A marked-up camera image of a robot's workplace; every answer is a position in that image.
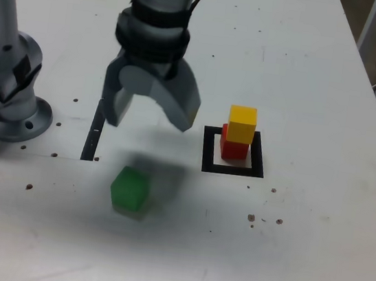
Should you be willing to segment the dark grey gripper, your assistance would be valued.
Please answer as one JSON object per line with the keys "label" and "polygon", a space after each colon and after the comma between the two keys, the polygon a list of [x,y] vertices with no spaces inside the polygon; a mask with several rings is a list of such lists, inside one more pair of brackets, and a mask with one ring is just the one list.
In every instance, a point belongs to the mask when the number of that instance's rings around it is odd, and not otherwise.
{"label": "dark grey gripper", "polygon": [[154,63],[125,52],[110,62],[104,78],[103,112],[110,125],[120,125],[133,95],[152,98],[181,132],[192,127],[201,104],[197,81],[186,60]]}

